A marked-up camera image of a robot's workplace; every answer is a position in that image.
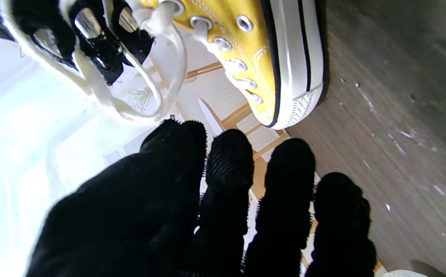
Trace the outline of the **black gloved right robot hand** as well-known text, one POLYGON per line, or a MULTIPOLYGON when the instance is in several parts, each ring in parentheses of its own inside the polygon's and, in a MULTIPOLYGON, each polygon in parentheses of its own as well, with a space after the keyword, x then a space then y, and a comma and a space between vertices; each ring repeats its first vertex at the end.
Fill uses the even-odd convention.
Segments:
POLYGON ((0 0, 0 38, 71 78, 83 55, 108 86, 154 44, 126 0, 0 0))

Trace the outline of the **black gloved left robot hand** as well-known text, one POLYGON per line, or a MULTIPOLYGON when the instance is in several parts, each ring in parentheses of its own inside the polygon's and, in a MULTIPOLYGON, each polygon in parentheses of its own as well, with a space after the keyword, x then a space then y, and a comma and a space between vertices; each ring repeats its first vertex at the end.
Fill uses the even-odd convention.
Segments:
POLYGON ((126 156, 54 205, 27 277, 298 277, 317 226, 307 277, 373 277, 370 205, 340 172, 314 185, 309 145, 290 138, 273 151, 248 232, 253 150, 229 129, 213 139, 197 121, 167 119, 126 156))

